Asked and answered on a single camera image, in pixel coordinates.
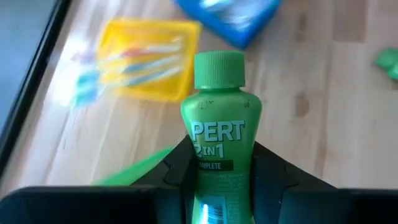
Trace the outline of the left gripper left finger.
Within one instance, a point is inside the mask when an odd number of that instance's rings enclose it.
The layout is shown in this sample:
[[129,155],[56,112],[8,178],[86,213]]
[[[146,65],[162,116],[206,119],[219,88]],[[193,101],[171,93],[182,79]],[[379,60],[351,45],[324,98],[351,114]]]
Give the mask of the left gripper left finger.
[[150,193],[145,223],[191,223],[195,198],[195,152],[185,136],[155,167],[132,183]]

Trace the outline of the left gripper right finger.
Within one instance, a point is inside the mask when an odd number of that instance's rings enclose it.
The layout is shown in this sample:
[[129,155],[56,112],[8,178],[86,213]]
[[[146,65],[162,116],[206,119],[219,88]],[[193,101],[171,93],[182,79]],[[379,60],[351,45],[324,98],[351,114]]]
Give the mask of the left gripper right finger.
[[256,223],[278,223],[285,191],[290,188],[335,190],[327,182],[254,143],[251,161],[251,208]]

